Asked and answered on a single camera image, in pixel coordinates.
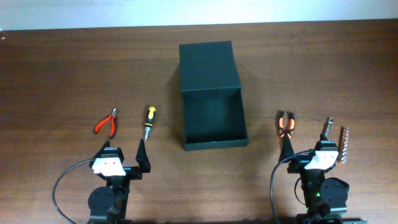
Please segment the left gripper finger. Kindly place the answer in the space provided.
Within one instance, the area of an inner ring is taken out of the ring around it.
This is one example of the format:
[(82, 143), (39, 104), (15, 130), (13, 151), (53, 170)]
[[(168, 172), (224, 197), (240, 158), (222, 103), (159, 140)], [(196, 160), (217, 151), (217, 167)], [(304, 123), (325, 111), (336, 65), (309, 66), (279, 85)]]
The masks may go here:
[(104, 149), (106, 147), (110, 147), (110, 141), (109, 140), (106, 140), (105, 143), (102, 145), (101, 149), (91, 158), (91, 161), (89, 163), (89, 167), (92, 167), (94, 162), (95, 162), (95, 160), (97, 158), (101, 157), (101, 155), (103, 154)]
[(142, 173), (151, 172), (151, 164), (146, 153), (145, 142), (143, 139), (140, 139), (139, 142), (139, 147), (136, 154), (136, 162), (139, 164), (139, 168)]

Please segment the silver ratchet wrench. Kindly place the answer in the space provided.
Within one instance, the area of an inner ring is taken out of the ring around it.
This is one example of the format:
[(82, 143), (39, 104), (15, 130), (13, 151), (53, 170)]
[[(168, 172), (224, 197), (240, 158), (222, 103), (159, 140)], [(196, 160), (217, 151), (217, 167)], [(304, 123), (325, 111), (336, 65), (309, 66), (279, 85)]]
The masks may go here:
[(325, 123), (324, 128), (323, 128), (323, 131), (322, 131), (322, 134), (323, 134), (325, 137), (328, 137), (328, 134), (329, 134), (329, 132), (330, 132), (330, 129), (331, 129), (331, 127), (332, 127), (332, 124), (333, 124), (333, 118), (327, 118), (327, 119), (326, 119), (326, 123)]

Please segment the orange black needle-nose pliers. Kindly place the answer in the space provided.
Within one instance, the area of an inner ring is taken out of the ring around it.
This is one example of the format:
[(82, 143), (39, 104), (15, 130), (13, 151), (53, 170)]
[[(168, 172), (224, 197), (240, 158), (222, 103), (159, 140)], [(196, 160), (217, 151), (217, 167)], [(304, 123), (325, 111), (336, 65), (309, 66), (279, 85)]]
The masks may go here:
[(281, 146), (284, 147), (286, 142), (290, 142), (295, 129), (295, 115), (293, 112), (288, 112), (287, 123), (284, 125), (284, 111), (279, 111), (277, 115), (277, 134), (280, 138)]

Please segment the orange socket bit rail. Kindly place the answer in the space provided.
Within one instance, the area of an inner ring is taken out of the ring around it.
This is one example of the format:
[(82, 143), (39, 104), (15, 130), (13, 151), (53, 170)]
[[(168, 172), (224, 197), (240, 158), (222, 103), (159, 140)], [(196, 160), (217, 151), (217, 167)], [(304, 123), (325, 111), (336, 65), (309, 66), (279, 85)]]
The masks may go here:
[(341, 137), (340, 137), (340, 156), (338, 159), (338, 162), (340, 164), (345, 164), (347, 161), (348, 140), (349, 140), (349, 128), (342, 127)]

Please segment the red handled cutting pliers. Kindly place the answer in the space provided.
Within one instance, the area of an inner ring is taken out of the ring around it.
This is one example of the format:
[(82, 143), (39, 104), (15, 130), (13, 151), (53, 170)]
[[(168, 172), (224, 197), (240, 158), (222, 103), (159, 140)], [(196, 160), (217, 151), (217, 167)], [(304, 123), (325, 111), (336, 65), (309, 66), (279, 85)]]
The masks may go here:
[(118, 113), (119, 110), (117, 108), (114, 108), (112, 110), (112, 112), (105, 117), (104, 119), (102, 119), (101, 121), (99, 121), (94, 129), (93, 129), (93, 133), (94, 134), (98, 134), (99, 131), (101, 130), (101, 128), (106, 124), (106, 123), (110, 123), (111, 124), (111, 129), (108, 135), (108, 139), (113, 139), (116, 135), (117, 132), (117, 119), (118, 119)]

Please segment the yellow black screwdriver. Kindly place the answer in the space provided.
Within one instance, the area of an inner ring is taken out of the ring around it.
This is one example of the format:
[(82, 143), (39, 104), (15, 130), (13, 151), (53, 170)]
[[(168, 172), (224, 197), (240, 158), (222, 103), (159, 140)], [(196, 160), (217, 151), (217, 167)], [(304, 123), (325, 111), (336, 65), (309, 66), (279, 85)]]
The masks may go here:
[(154, 121), (156, 115), (156, 108), (154, 106), (150, 106), (146, 113), (146, 121), (144, 123), (144, 140), (147, 141), (149, 138), (149, 134), (153, 128)]

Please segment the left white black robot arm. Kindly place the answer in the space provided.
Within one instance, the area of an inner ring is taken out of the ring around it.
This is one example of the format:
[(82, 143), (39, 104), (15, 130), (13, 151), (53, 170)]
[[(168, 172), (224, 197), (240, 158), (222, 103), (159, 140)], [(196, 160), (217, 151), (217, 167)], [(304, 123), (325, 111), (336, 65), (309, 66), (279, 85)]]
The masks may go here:
[(94, 174), (106, 181), (106, 185), (94, 189), (88, 197), (89, 223), (133, 222), (126, 218), (130, 183), (132, 180), (141, 180), (144, 174), (151, 171), (145, 140), (139, 141), (136, 154), (137, 166), (124, 167), (123, 161), (122, 149), (110, 146), (109, 141), (106, 141), (93, 156), (89, 167)]

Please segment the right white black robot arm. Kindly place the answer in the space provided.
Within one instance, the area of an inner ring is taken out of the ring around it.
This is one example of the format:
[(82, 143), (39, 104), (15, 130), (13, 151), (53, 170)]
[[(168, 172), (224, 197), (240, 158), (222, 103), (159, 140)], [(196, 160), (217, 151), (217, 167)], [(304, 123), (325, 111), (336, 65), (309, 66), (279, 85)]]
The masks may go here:
[(324, 134), (313, 149), (294, 153), (289, 137), (283, 137), (279, 161), (288, 163), (287, 172), (299, 174), (306, 212), (298, 214), (296, 223), (342, 223), (347, 212), (349, 184), (325, 174), (335, 167), (338, 147)]

